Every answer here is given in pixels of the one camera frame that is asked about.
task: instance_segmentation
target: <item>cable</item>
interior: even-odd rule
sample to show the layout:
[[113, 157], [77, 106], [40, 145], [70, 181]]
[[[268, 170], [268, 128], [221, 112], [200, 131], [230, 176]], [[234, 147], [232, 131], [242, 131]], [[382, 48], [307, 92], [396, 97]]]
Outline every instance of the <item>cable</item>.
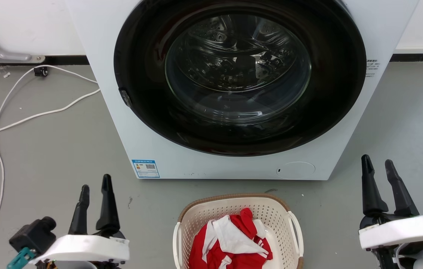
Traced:
[[406, 247], [407, 245], [409, 245], [409, 243], [404, 243], [399, 245], [398, 249], [396, 249], [396, 264], [398, 265], [399, 269], [405, 269], [402, 265], [401, 262], [399, 261], [399, 252], [401, 251], [401, 249], [403, 247]]
[[91, 95], [94, 95], [94, 94], [96, 94], [97, 92], [100, 92], [100, 89], [96, 90], [95, 92], [91, 92], [91, 93], [89, 93], [89, 94], [86, 94], [86, 95], [84, 95], [84, 96], [82, 96], [82, 97], [79, 97], [77, 100], [75, 100], [75, 101], [73, 101], [72, 103], [68, 104], [66, 107], [63, 107], [63, 108], [61, 108], [61, 109], [56, 109], [56, 110], [48, 111], [48, 112], [42, 112], [42, 113], [39, 113], [39, 114], [35, 114], [34, 116], [30, 116], [30, 117], [25, 118], [25, 119], [23, 119], [23, 120], [20, 120], [20, 121], [18, 121], [18, 122], [16, 122], [16, 123], [10, 124], [10, 125], [5, 126], [5, 127], [2, 127], [2, 128], [0, 128], [0, 131], [4, 131], [4, 130], [6, 130], [6, 129], [9, 129], [9, 128], [11, 128], [11, 127], [14, 127], [14, 126], [16, 126], [16, 125], [19, 125], [19, 124], [21, 124], [21, 123], [24, 123], [24, 122], [26, 122], [26, 121], [28, 121], [28, 120], [31, 120], [31, 119], [34, 119], [34, 118], [37, 118], [37, 117], [40, 117], [40, 116], [44, 116], [44, 115], [47, 115], [47, 114], [52, 114], [52, 113], [56, 113], [56, 112], [61, 112], [61, 111], [64, 111], [65, 109], [68, 109], [69, 107], [71, 107], [71, 106], [75, 105], [75, 103], [77, 103], [78, 101], [80, 101], [80, 100], [82, 100], [82, 99], [84, 99], [84, 98], [86, 98], [86, 97], [89, 97], [89, 96], [91, 96]]
[[[74, 72], [71, 72], [71, 71], [68, 71], [68, 70], [65, 70], [65, 69], [62, 69], [62, 68], [58, 68], [58, 67], [55, 67], [55, 66], [40, 65], [40, 66], [37, 66], [37, 67], [34, 67], [34, 68], [40, 68], [40, 67], [50, 67], [50, 68], [59, 69], [59, 70], [64, 71], [64, 72], [67, 72], [67, 73], [70, 73], [70, 74], [73, 74], [73, 75], [77, 75], [78, 77], [83, 78], [83, 79], [85, 79], [85, 80], [88, 80], [88, 81], [90, 81], [90, 82], [97, 83], [95, 80], [91, 80], [91, 79], [86, 78], [86, 77], [83, 77], [83, 76], [81, 76], [81, 75], [79, 75], [79, 74], [77, 74], [77, 73], [74, 73]], [[27, 75], [27, 74], [29, 74], [30, 72], [34, 71], [34, 68], [31, 68], [29, 71], [25, 72], [25, 74], [24, 74], [24, 75], [22, 75], [22, 76], [19, 78], [19, 80], [17, 80], [17, 82], [15, 82], [14, 86], [12, 87], [12, 89], [10, 89], [9, 93], [8, 93], [8, 94], [7, 94], [7, 96], [5, 97], [5, 99], [4, 99], [4, 101], [3, 101], [3, 103], [2, 103], [2, 105], [1, 105], [1, 107], [0, 107], [0, 116], [1, 116], [1, 113], [2, 113], [2, 110], [3, 110], [3, 107], [4, 107], [5, 103], [7, 102], [7, 99], [9, 98], [10, 94], [14, 91], [14, 89], [15, 89], [15, 87], [17, 86], [17, 84], [19, 83], [19, 81], [21, 81], [21, 80], [22, 80], [22, 78], [24, 78], [24, 77], [25, 77], [25, 75]], [[62, 108], [62, 109], [57, 109], [57, 110], [54, 110], [54, 111], [49, 111], [49, 112], [43, 112], [43, 113], [40, 113], [40, 114], [36, 114], [36, 115], [34, 115], [34, 116], [31, 116], [31, 117], [25, 118], [25, 119], [23, 119], [22, 121], [18, 121], [18, 122], [16, 122], [16, 123], [13, 123], [13, 124], [10, 124], [10, 125], [8, 125], [8, 126], [5, 126], [4, 128], [1, 128], [1, 129], [0, 129], [0, 131], [5, 130], [5, 129], [8, 129], [8, 128], [11, 128], [11, 127], [13, 127], [13, 126], [16, 126], [17, 124], [21, 124], [21, 123], [23, 123], [23, 122], [25, 122], [25, 121], [28, 121], [28, 120], [30, 120], [30, 119], [33, 119], [33, 118], [36, 118], [36, 117], [39, 117], [39, 116], [42, 116], [42, 115], [52, 114], [52, 113], [55, 113], [55, 112], [64, 111], [65, 109], [68, 109], [69, 107], [71, 107], [72, 105], [74, 105], [75, 103], [77, 103], [78, 101], [80, 101], [80, 100], [82, 100], [82, 99], [84, 99], [85, 97], [88, 97], [88, 96], [90, 96], [90, 95], [96, 94], [96, 93], [97, 93], [97, 92], [99, 92], [99, 91], [100, 91], [100, 89], [96, 90], [95, 92], [92, 92], [92, 93], [86, 94], [86, 95], [84, 95], [84, 96], [82, 96], [82, 97], [78, 98], [77, 100], [73, 101], [73, 102], [72, 102], [72, 103], [70, 103], [68, 106], [66, 106], [66, 107], [64, 107], [64, 108]], [[1, 154], [0, 154], [0, 164], [1, 164], [1, 176], [2, 176], [2, 181], [1, 181], [1, 194], [0, 194], [0, 211], [1, 211], [1, 205], [2, 205], [2, 201], [3, 201], [3, 197], [4, 197], [4, 181], [5, 181], [5, 176], [4, 176], [4, 163], [3, 163], [3, 160], [2, 160], [2, 158], [1, 158]]]

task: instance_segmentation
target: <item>door glass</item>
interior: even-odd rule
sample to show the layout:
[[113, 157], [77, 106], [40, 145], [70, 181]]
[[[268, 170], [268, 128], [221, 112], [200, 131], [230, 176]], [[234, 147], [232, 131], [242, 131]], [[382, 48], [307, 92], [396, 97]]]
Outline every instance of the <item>door glass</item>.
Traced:
[[242, 14], [208, 18], [172, 44], [170, 90], [191, 113], [221, 124], [256, 124], [279, 115], [306, 90], [311, 60], [276, 22]]

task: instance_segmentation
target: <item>teal clip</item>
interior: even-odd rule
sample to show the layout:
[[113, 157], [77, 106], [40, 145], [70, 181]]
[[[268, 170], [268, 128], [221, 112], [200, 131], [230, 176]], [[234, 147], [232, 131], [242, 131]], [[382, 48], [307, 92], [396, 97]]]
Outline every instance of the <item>teal clip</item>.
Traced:
[[10, 263], [7, 265], [7, 269], [22, 269], [33, 258], [35, 258], [35, 253], [32, 252], [28, 247], [24, 247], [20, 250], [19, 254], [17, 254], [17, 256], [15, 256], [12, 261], [10, 261]]

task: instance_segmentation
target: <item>baseboard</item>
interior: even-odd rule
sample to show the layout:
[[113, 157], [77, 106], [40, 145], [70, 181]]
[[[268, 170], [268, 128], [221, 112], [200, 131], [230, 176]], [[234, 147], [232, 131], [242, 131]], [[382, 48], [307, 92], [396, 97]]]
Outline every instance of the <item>baseboard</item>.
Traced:
[[393, 54], [390, 62], [423, 62], [423, 53]]
[[[390, 62], [423, 62], [423, 53], [395, 53]], [[84, 66], [89, 65], [89, 60], [85, 55], [73, 56], [46, 56], [46, 60], [41, 65], [51, 66]], [[0, 66], [37, 66], [39, 64], [0, 64]]]
[[60, 55], [60, 56], [46, 56], [46, 60], [42, 63], [35, 64], [10, 64], [0, 63], [1, 66], [38, 66], [38, 65], [49, 65], [49, 66], [88, 66], [89, 60], [85, 55]]

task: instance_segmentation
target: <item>basket handle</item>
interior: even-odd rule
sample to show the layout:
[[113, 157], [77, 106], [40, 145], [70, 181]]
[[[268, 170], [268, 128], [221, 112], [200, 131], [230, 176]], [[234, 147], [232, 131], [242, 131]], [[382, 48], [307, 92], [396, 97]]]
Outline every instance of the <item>basket handle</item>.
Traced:
[[177, 222], [173, 230], [173, 259], [175, 267], [181, 269], [183, 266], [183, 256], [181, 252], [181, 227], [180, 222]]
[[298, 250], [298, 254], [300, 254], [300, 257], [303, 257], [304, 243], [303, 243], [303, 233], [301, 231], [300, 223], [298, 222], [298, 219], [291, 211], [288, 211], [288, 214], [290, 215], [290, 218], [289, 218], [290, 225], [294, 228], [296, 236], [297, 236], [296, 247]]

